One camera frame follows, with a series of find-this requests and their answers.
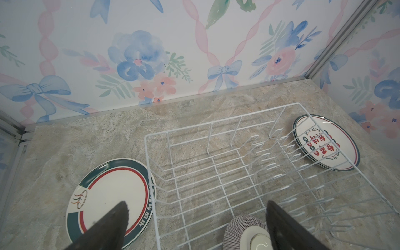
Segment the left aluminium corner post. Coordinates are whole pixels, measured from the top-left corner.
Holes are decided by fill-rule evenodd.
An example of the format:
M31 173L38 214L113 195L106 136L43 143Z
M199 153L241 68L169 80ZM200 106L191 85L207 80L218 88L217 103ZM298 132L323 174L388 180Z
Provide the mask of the left aluminium corner post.
M18 151L21 139L25 134L25 126L1 111L1 223L6 217L6 205L16 164L19 164Z

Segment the striped ceramic bowl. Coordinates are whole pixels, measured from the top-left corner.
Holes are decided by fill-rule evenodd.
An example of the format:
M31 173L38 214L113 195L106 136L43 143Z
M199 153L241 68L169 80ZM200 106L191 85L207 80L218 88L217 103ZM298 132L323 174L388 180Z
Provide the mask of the striped ceramic bowl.
M273 250L267 225L252 215L238 215L228 223L224 250Z

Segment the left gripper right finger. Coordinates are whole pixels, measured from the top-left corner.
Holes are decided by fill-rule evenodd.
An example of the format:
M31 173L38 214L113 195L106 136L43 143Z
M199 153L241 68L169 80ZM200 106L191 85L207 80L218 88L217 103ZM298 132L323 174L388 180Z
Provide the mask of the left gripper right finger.
M267 203L266 221L274 250L328 249L272 200Z

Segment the white plate green red rim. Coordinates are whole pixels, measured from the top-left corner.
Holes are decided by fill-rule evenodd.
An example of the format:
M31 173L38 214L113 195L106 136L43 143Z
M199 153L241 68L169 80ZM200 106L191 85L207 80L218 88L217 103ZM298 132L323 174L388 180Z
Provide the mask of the white plate green red rim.
M147 167L131 158L116 158L91 170L75 188L66 211L66 229L76 242L118 203L128 206L128 225L123 248L146 229L153 215L152 199L157 192Z

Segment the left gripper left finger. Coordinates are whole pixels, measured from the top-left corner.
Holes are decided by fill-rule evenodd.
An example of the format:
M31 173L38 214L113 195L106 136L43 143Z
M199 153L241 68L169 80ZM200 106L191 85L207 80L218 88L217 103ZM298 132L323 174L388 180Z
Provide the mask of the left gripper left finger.
M124 245L129 220L129 209L126 202L119 202L103 216L68 250L120 250Z

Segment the right aluminium corner post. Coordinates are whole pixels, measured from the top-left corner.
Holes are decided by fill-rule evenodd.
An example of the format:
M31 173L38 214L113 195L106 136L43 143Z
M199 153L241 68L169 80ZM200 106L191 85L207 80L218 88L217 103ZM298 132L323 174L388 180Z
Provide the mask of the right aluminium corner post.
M342 45L343 42L346 41L348 36L351 35L354 29L359 26L359 24L378 4L378 2L378 0L367 0L361 2L355 12L350 16L348 21L343 25L336 36L334 36L333 39L328 43L327 47L321 52L321 55L305 73L305 79L313 78L319 70L329 63L330 58L333 56L336 50Z

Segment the white plate front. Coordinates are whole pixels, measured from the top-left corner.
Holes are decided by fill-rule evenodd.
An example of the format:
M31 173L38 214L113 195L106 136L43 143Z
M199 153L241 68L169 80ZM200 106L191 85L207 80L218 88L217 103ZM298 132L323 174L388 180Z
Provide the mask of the white plate front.
M317 165L333 171L352 171L360 163L357 144L341 126L320 115L303 115L293 124L301 151Z

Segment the aluminium corner post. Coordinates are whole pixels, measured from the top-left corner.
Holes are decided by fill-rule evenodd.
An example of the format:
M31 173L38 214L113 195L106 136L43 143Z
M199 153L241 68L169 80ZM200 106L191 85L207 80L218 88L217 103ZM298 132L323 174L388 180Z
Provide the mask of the aluminium corner post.
M25 134L25 126L1 111L1 223L6 217L6 205L16 164L19 164L18 151L21 139Z
M361 2L355 12L350 16L348 21L343 25L336 36L334 36L333 39L328 43L327 47L321 52L321 55L305 73L305 79L313 78L319 70L329 63L330 58L333 56L336 50L342 45L343 42L346 41L348 36L351 35L354 29L359 26L359 24L378 4L378 2L378 0L367 0Z

